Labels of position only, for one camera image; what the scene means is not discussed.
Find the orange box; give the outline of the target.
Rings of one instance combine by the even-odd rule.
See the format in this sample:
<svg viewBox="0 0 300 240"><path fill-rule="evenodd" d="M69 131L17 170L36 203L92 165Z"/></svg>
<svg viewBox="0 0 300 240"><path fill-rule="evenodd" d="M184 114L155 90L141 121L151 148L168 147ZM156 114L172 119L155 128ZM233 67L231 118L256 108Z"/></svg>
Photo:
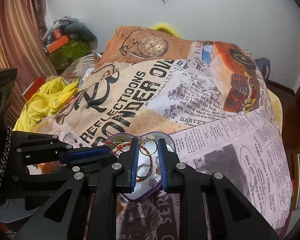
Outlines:
<svg viewBox="0 0 300 240"><path fill-rule="evenodd" d="M61 38L59 38L58 40L56 40L55 42L51 43L47 47L47 51L51 54L54 51L56 51L57 49L61 48L63 45L67 44L68 42L69 42L68 37L66 35L64 35Z"/></svg>

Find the striped cloth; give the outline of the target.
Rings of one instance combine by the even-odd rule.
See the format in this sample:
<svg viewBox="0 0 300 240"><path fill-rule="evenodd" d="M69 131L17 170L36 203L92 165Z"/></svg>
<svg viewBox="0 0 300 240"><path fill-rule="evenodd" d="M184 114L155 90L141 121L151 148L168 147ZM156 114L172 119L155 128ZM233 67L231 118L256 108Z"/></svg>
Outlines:
<svg viewBox="0 0 300 240"><path fill-rule="evenodd" d="M61 77L65 79L86 79L95 69L101 57L102 55L100 53L92 53L83 56L75 60L68 68L66 68L61 74Z"/></svg>

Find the brown wooden door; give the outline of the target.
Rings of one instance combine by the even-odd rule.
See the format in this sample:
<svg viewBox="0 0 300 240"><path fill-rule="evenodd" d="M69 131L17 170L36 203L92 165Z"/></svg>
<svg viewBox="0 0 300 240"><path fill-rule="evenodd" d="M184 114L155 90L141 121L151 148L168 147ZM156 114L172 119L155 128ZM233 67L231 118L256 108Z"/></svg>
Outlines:
<svg viewBox="0 0 300 240"><path fill-rule="evenodd" d="M300 147L300 86L293 97L283 105L282 140L286 154L292 154Z"/></svg>

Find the green patterned bag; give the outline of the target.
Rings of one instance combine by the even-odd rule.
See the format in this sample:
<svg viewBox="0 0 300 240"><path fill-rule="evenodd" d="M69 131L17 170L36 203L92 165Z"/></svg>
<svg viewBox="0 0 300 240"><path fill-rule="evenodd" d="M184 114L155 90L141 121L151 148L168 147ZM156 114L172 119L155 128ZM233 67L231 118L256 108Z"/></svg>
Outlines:
<svg viewBox="0 0 300 240"><path fill-rule="evenodd" d="M71 40L49 55L55 70L68 68L75 60L91 53L89 44L82 39Z"/></svg>

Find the yellow garment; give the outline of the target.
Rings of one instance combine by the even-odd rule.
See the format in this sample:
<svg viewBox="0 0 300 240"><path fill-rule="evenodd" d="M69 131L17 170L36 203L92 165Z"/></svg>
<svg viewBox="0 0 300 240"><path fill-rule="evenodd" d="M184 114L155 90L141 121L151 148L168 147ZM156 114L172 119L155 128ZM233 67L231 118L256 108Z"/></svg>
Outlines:
<svg viewBox="0 0 300 240"><path fill-rule="evenodd" d="M43 119L55 115L78 92L79 79L66 84L56 77L45 83L27 101L13 128L14 131L31 132Z"/></svg>

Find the striped brown curtain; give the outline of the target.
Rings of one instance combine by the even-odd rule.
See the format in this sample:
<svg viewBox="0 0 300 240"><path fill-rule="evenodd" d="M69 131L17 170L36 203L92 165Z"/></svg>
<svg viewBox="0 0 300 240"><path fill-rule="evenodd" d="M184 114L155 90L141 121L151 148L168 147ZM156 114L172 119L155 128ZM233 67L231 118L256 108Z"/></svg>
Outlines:
<svg viewBox="0 0 300 240"><path fill-rule="evenodd" d="M46 0L0 0L0 69L17 68L8 120L15 124L25 105L22 93L38 77L56 74L42 48Z"/></svg>

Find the yellow hoop behind bed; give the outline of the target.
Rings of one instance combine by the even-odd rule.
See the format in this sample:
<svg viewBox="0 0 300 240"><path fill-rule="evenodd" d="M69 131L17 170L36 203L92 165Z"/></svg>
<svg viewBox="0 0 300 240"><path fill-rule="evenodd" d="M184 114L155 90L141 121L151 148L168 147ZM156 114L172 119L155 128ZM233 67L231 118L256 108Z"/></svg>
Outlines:
<svg viewBox="0 0 300 240"><path fill-rule="evenodd" d="M159 24L155 25L154 27L152 27L152 29L172 35L177 38L180 38L180 35L178 34L178 32L175 29L173 29L171 26L169 26L168 24L159 23Z"/></svg>

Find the dark blue bag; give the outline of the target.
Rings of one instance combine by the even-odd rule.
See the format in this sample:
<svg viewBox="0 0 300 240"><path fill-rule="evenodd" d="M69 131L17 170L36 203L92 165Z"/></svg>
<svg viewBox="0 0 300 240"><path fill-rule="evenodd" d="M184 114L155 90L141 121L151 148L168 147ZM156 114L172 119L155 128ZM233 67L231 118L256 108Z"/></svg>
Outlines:
<svg viewBox="0 0 300 240"><path fill-rule="evenodd" d="M259 71L262 74L265 83L267 83L270 76L270 60L265 57L262 57L256 59L255 62L257 67L259 68Z"/></svg>

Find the newspaper print bed quilt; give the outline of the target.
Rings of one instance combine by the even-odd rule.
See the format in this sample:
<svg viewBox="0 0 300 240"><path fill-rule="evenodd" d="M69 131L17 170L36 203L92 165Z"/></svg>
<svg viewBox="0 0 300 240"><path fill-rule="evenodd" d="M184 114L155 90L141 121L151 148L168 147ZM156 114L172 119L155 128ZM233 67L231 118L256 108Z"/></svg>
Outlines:
<svg viewBox="0 0 300 240"><path fill-rule="evenodd" d="M235 44L120 26L78 92L32 132L76 146L163 132L181 162L222 172L277 234L290 213L292 183L270 91L251 53Z"/></svg>

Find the red box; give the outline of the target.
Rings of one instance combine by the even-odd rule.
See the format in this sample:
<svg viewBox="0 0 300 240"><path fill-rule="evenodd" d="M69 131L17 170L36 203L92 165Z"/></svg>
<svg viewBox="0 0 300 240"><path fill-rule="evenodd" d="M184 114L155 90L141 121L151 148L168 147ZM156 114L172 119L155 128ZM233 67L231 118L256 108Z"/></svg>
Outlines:
<svg viewBox="0 0 300 240"><path fill-rule="evenodd" d="M22 93L23 98L26 101L29 101L32 96L38 92L38 90L40 89L40 87L42 87L42 85L45 84L45 79L40 76L38 77L33 83L31 83L26 90Z"/></svg>

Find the purple heart-shaped tin box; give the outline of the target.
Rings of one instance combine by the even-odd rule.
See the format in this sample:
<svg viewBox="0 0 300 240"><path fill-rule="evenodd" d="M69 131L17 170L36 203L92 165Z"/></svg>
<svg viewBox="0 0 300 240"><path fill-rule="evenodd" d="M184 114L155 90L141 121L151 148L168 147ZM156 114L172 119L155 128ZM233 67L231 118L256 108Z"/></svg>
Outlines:
<svg viewBox="0 0 300 240"><path fill-rule="evenodd" d="M163 132L150 132L143 135L129 133L117 133L108 138L105 144L117 156L129 150L133 138L138 139L138 166L136 173L136 185L132 193L124 193L123 196L131 202L138 202L149 197L161 187L161 173L158 156L158 141L164 139L167 149L175 151L173 139Z"/></svg>

